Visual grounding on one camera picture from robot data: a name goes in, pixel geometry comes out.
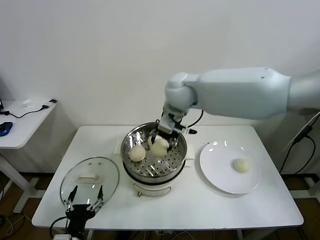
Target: power cord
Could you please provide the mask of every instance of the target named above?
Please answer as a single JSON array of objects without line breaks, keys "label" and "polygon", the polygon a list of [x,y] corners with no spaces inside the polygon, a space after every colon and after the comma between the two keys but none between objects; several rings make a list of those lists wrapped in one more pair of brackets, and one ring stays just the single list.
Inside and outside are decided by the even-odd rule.
[{"label": "power cord", "polygon": [[308,240],[308,237],[305,233],[305,231],[302,229],[302,227],[298,227],[297,229],[297,232],[299,233],[300,237],[303,239],[303,240]]},{"label": "power cord", "polygon": [[275,230],[275,236],[277,240],[280,240],[279,234],[278,234],[278,230]]},{"label": "power cord", "polygon": [[290,154],[290,152],[291,152],[291,149],[293,148],[293,146],[294,146],[295,144],[296,144],[295,142],[293,142],[293,143],[291,144],[291,146],[290,146],[290,148],[289,148],[289,151],[288,151],[288,153],[286,154],[285,159],[284,159],[284,161],[283,161],[283,163],[282,163],[282,166],[281,166],[281,168],[280,168],[280,171],[279,171],[280,174],[281,174],[282,170],[284,169],[285,164],[286,164],[286,161],[287,161],[287,159],[288,159],[288,157],[289,157],[289,154]]},{"label": "power cord", "polygon": [[194,123],[190,124],[190,125],[187,126],[187,127],[188,127],[188,128],[191,128],[191,127],[193,127],[194,125],[196,125],[196,124],[202,119],[203,115],[204,115],[204,111],[202,110],[202,111],[201,111],[201,115],[200,115],[200,117],[198,118],[198,120],[195,121]]},{"label": "power cord", "polygon": [[25,115],[28,115],[28,114],[32,114],[32,113],[37,113],[37,112],[40,112],[44,109],[48,109],[50,108],[53,104],[56,104],[57,103],[57,100],[55,99],[51,99],[50,101],[48,101],[46,104],[43,104],[42,107],[39,109],[39,110],[36,110],[36,111],[29,111],[29,112],[26,112],[25,114],[21,115],[21,116],[16,116],[14,115],[13,113],[11,113],[10,111],[1,111],[0,112],[0,115],[11,115],[17,119],[20,119],[20,118],[23,118]]},{"label": "power cord", "polygon": [[298,174],[298,173],[300,173],[303,169],[305,169],[305,167],[310,163],[310,161],[312,160],[313,156],[315,155],[315,151],[316,151],[316,143],[315,143],[315,141],[314,141],[310,136],[308,136],[308,135],[305,136],[305,137],[306,137],[307,139],[310,139],[310,140],[312,141],[312,143],[313,143],[312,154],[311,154],[309,160],[306,162],[306,164],[305,164],[302,168],[300,168],[300,170],[297,171],[295,174]]},{"label": "power cord", "polygon": [[284,169],[285,163],[286,163],[286,161],[288,159],[288,156],[289,156],[293,146],[298,144],[304,138],[308,138],[308,139],[310,139],[312,141],[312,143],[313,143],[313,151],[312,151],[311,157],[308,159],[306,164],[299,171],[297,171],[295,174],[298,174],[299,172],[301,172],[309,164],[309,162],[312,160],[312,158],[313,158],[313,156],[315,154],[315,151],[316,151],[316,143],[308,134],[313,130],[313,125],[316,123],[316,121],[318,120],[319,117],[320,117],[320,112],[318,112],[316,115],[314,115],[311,118],[311,120],[300,130],[300,132],[288,143],[288,145],[289,145],[291,142],[293,142],[291,144],[287,154],[286,154],[286,157],[285,157],[285,159],[284,159],[284,161],[282,163],[282,166],[280,168],[279,173],[281,173],[282,170]]},{"label": "power cord", "polygon": [[152,231],[150,231],[150,234],[148,236],[148,240],[150,240],[151,234],[152,234]]},{"label": "power cord", "polygon": [[56,219],[56,220],[53,221],[53,223],[51,224],[51,226],[50,226],[50,228],[49,228],[49,234],[50,234],[51,239],[54,239],[54,235],[53,235],[53,233],[52,233],[52,228],[54,227],[54,225],[55,225],[57,222],[59,222],[59,221],[61,221],[61,220],[63,220],[63,219],[66,219],[66,218],[67,218],[66,216],[62,216],[62,217],[59,217],[58,219]]},{"label": "power cord", "polygon": [[[24,226],[26,219],[31,221],[31,219],[27,215],[23,214],[18,220],[16,220],[14,223],[12,223],[9,218],[11,218],[17,214],[21,214],[21,213],[14,213],[14,214],[4,218],[4,221],[8,221],[10,226],[6,230],[6,236],[1,238],[1,240],[6,240],[8,238],[11,238],[13,235],[15,235],[17,232],[19,232],[19,230]],[[14,225],[17,224],[21,219],[23,219],[21,225],[18,227],[18,229],[16,231],[14,231]]]},{"label": "power cord", "polygon": [[29,112],[27,112],[27,113],[25,113],[25,114],[23,114],[23,115],[21,115],[21,116],[16,116],[16,115],[14,115],[13,113],[10,113],[9,111],[5,111],[5,112],[9,112],[8,115],[11,115],[11,116],[14,116],[14,117],[17,118],[17,119],[20,119],[20,118],[24,117],[25,115],[37,113],[37,112],[42,111],[43,109],[45,109],[45,108],[44,108],[44,107],[41,107],[41,108],[40,108],[39,110],[37,110],[37,111],[29,111]]},{"label": "power cord", "polygon": [[320,111],[315,114],[302,128],[301,130],[295,135],[294,138],[292,138],[287,145],[278,153],[277,157],[284,151],[286,150],[286,148],[302,133],[302,131],[306,128],[306,127],[312,127],[313,124],[315,124],[316,120],[319,118],[320,116]]}]

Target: computer mouse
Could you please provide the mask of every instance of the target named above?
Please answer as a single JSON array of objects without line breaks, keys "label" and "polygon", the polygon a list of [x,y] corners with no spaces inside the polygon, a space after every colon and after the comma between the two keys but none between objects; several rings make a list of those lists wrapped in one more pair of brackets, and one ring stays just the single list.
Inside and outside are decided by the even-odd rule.
[{"label": "computer mouse", "polygon": [[0,137],[7,135],[14,124],[11,121],[5,121],[0,124]]}]

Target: table leg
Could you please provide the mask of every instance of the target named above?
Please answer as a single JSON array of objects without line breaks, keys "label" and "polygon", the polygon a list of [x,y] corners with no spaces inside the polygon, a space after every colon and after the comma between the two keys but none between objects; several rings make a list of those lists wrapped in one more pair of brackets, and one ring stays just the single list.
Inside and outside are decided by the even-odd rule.
[{"label": "table leg", "polygon": [[89,232],[88,232],[88,236],[86,236],[86,240],[92,240],[93,239],[92,237],[94,236],[94,233],[95,233],[95,231],[90,229]]},{"label": "table leg", "polygon": [[31,181],[28,182],[2,156],[0,156],[0,170],[12,182],[14,182],[19,188],[21,188],[23,190],[23,194],[13,210],[14,213],[21,213],[22,210],[24,209],[28,199],[30,199],[30,198],[41,199],[44,196],[44,194],[45,194],[44,190],[36,190],[35,189],[35,185],[37,184],[39,178],[32,178]]},{"label": "table leg", "polygon": [[243,235],[241,229],[237,229],[237,230],[236,230],[236,234],[238,235],[238,239],[239,239],[239,240],[244,240],[244,235]]},{"label": "table leg", "polygon": [[294,199],[316,199],[320,204],[320,181],[315,183],[312,178],[306,177],[305,182],[310,187],[308,190],[291,190]]},{"label": "table leg", "polygon": [[11,166],[2,156],[0,156],[0,170],[11,179],[19,188],[29,194],[36,194],[37,190],[20,173]]}]

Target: black cable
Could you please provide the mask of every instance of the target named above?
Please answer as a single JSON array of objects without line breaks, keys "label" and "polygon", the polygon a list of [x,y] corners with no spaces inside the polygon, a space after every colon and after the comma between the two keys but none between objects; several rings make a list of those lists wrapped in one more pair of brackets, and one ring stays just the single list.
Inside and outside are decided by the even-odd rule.
[{"label": "black cable", "polygon": [[315,118],[315,120],[313,121],[313,123],[310,125],[311,127],[316,123],[316,121],[318,120],[319,117],[320,117],[320,114]]},{"label": "black cable", "polygon": [[279,234],[278,234],[278,230],[275,230],[275,236],[276,236],[276,239],[280,240],[280,237],[279,237]]},{"label": "black cable", "polygon": [[67,231],[68,229],[68,218],[65,220],[65,230]]},{"label": "black cable", "polygon": [[[13,215],[16,215],[16,214],[17,214],[17,213],[14,213],[14,214],[8,216],[7,218],[10,218],[10,217],[12,217]],[[8,239],[8,238],[11,238],[13,235],[15,235],[17,232],[19,232],[20,229],[24,226],[25,221],[26,221],[26,218],[24,217],[23,220],[22,220],[22,223],[21,223],[21,225],[18,227],[18,229],[17,229],[16,231],[12,232],[9,236],[5,236],[5,237],[1,238],[1,240],[5,240],[5,239]]]},{"label": "black cable", "polygon": [[147,240],[150,240],[151,234],[152,234],[152,231],[150,231],[150,234],[149,234],[149,236],[148,236],[148,239],[147,239]]},{"label": "black cable", "polygon": [[304,236],[303,236],[302,233],[299,231],[299,228],[297,228],[296,231],[298,232],[301,240],[305,240]]},{"label": "black cable", "polygon": [[305,239],[305,240],[308,240],[308,237],[307,237],[305,231],[303,230],[303,228],[299,226],[297,229],[302,232],[304,239]]},{"label": "black cable", "polygon": [[282,170],[284,169],[284,166],[285,166],[285,163],[286,163],[286,161],[287,161],[287,159],[288,159],[288,157],[289,157],[290,151],[291,151],[291,149],[293,148],[293,146],[294,146],[295,144],[296,144],[295,142],[293,142],[293,143],[291,144],[291,146],[290,146],[290,148],[289,148],[289,151],[288,151],[288,153],[286,154],[285,159],[284,159],[284,161],[283,161],[283,163],[282,163],[282,166],[281,166],[281,168],[280,168],[279,173],[281,173]]},{"label": "black cable", "polygon": [[0,215],[0,228],[5,224],[6,217],[3,215]]},{"label": "black cable", "polygon": [[140,233],[140,231],[138,231],[135,235],[133,235],[133,237],[130,238],[130,240],[134,240],[139,233]]},{"label": "black cable", "polygon": [[315,154],[315,151],[316,151],[316,143],[315,143],[315,141],[314,141],[309,135],[307,135],[307,136],[305,136],[305,137],[306,137],[307,139],[310,139],[310,140],[312,141],[312,143],[313,143],[312,154],[311,154],[309,160],[305,163],[305,165],[304,165],[302,168],[300,168],[300,170],[297,171],[295,174],[298,174],[298,173],[301,172],[303,169],[305,169],[305,167],[309,164],[309,162],[310,162],[310,161],[312,160],[312,158],[314,157],[314,154]]},{"label": "black cable", "polygon": [[54,227],[55,223],[59,222],[59,221],[61,221],[63,219],[66,219],[66,218],[67,218],[66,216],[62,216],[62,217],[59,217],[58,219],[53,221],[53,223],[51,224],[51,226],[49,228],[49,234],[50,234],[51,239],[54,239],[54,235],[52,234],[52,228]]},{"label": "black cable", "polygon": [[21,115],[21,116],[16,116],[16,115],[14,115],[14,114],[11,113],[11,112],[9,112],[9,115],[14,116],[14,117],[17,118],[17,119],[20,119],[20,118],[24,117],[24,116],[27,115],[27,114],[37,113],[37,112],[42,111],[43,109],[45,109],[45,108],[42,107],[42,108],[40,108],[40,109],[37,110],[37,111],[29,111],[29,112],[27,112],[27,113],[25,113],[25,114],[23,114],[23,115]]},{"label": "black cable", "polygon": [[202,116],[203,116],[203,115],[204,115],[204,111],[202,110],[202,111],[201,111],[201,115],[200,115],[200,117],[198,118],[198,120],[195,121],[194,123],[190,124],[190,125],[188,126],[188,128],[191,128],[191,127],[193,127],[194,125],[196,125],[196,124],[202,119]]}]

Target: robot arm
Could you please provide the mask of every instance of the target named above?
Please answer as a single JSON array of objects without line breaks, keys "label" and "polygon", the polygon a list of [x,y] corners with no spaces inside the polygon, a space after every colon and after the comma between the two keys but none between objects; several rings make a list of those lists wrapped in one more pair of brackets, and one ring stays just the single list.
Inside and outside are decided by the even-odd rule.
[{"label": "robot arm", "polygon": [[158,130],[182,132],[189,109],[212,115],[264,119],[287,111],[320,109],[320,71],[303,77],[273,69],[218,69],[204,74],[175,74],[165,87],[166,101]]}]

